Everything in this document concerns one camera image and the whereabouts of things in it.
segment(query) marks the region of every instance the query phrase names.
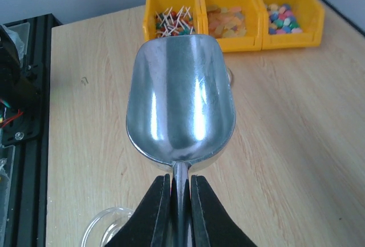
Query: screw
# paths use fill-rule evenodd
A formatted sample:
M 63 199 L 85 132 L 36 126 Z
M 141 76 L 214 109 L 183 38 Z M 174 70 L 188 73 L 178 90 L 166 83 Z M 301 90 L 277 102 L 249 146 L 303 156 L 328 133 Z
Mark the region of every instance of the screw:
M 17 132 L 15 134 L 15 139 L 16 140 L 22 140 L 24 138 L 24 133 L 23 132 Z

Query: yellow container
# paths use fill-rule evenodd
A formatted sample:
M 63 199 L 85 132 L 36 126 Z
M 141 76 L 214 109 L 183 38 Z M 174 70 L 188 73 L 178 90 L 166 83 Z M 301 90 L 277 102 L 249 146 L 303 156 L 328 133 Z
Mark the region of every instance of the yellow container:
M 262 49 L 319 46 L 322 40 L 325 10 L 318 0 L 257 0 L 263 13 Z M 303 33 L 269 34 L 269 14 L 265 4 L 288 3 Z
M 208 16 L 206 7 L 218 5 L 219 7 L 240 6 L 245 16 L 246 35 L 237 38 L 217 39 L 223 52 L 254 51 L 262 46 L 262 11 L 259 9 L 257 0 L 200 0 L 203 15 L 204 34 L 209 34 Z
M 162 13 L 166 9 L 178 12 L 182 6 L 190 7 L 190 14 L 193 16 L 195 32 L 203 33 L 200 0 L 146 0 L 146 7 L 143 19 L 144 40 L 147 42 L 156 37 L 156 12 Z

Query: clear plastic cup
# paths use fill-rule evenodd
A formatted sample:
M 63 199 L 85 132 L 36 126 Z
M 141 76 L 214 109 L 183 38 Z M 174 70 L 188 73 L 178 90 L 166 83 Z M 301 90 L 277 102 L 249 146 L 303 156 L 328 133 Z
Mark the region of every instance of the clear plastic cup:
M 104 247 L 127 223 L 132 214 L 132 210 L 122 207 L 113 207 L 101 211 L 89 223 L 80 246 Z

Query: cable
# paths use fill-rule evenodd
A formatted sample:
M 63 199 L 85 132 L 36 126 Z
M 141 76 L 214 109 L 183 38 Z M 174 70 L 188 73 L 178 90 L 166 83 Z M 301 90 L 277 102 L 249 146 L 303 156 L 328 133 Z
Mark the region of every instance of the cable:
M 20 116 L 22 116 L 24 114 L 24 112 L 21 112 L 20 110 L 18 110 L 18 113 L 11 117 L 11 118 L 8 118 L 6 120 L 4 120 L 0 125 L 1 127 L 0 128 L 4 128 L 6 127 L 9 123 L 11 123 L 13 120 L 16 120 L 17 118 L 19 118 Z

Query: wood grain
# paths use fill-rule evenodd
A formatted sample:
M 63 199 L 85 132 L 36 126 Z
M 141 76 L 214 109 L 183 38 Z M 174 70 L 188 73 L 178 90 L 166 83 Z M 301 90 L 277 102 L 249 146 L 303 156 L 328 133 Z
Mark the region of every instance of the wood grain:
M 78 246 L 94 215 L 135 209 L 163 174 L 125 132 L 143 12 L 53 29 L 47 246 Z M 364 55 L 330 9 L 318 48 L 225 55 L 236 130 L 199 174 L 258 246 L 364 245 Z

